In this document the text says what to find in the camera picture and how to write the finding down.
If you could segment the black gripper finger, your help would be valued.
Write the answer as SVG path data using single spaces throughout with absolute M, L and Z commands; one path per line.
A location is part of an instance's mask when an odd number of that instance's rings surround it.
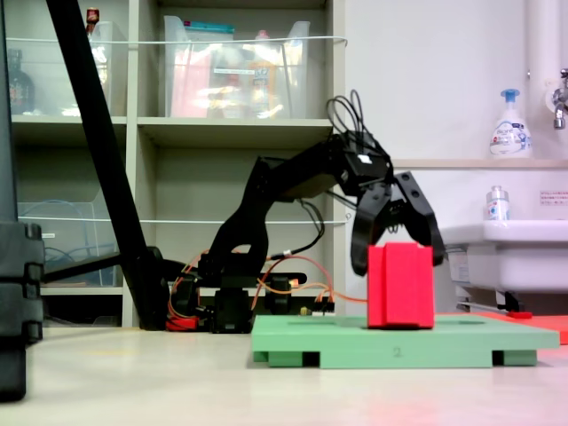
M 432 264 L 441 265 L 446 250 L 432 207 L 411 172 L 399 173 L 394 178 L 397 189 L 393 191 L 392 200 L 400 203 L 396 224 L 402 225 L 414 241 L 430 247 Z
M 393 226 L 389 185 L 368 188 L 359 200 L 351 233 L 351 266 L 358 276 L 367 274 L 368 247 Z

